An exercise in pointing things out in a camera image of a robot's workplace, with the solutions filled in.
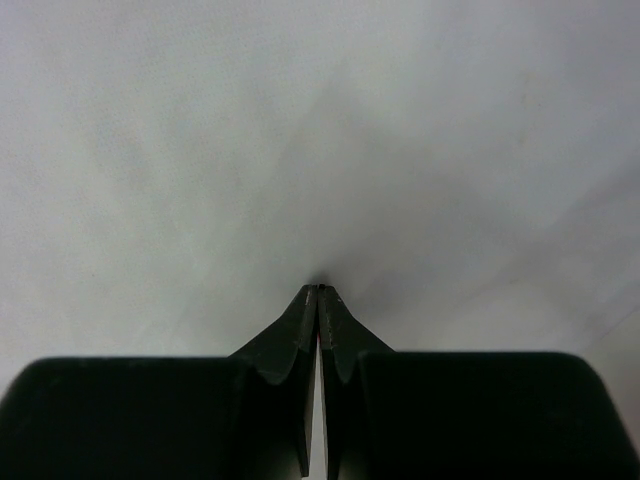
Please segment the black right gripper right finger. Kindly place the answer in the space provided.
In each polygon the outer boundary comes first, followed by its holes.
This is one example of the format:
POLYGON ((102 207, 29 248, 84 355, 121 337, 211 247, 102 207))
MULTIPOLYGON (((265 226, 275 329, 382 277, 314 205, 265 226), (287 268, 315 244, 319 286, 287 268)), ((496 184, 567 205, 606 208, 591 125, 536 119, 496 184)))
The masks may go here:
POLYGON ((635 479, 596 371, 561 352, 400 352, 318 292, 331 479, 635 479))

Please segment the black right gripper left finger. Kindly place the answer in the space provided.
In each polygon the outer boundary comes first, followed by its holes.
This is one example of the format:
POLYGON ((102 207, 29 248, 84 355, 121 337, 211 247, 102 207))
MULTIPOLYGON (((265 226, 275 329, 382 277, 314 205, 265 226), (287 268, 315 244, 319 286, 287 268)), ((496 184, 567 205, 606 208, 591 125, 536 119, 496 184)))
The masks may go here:
POLYGON ((1 400, 5 479, 301 479, 319 290, 227 357, 50 357, 1 400))

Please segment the white t shirt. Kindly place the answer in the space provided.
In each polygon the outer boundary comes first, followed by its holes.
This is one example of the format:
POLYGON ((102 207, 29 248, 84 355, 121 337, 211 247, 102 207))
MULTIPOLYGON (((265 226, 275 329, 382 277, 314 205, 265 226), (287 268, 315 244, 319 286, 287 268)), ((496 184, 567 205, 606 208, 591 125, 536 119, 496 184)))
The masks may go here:
POLYGON ((638 3, 2 3, 3 381, 224 354, 311 281, 409 350, 636 310, 638 3))

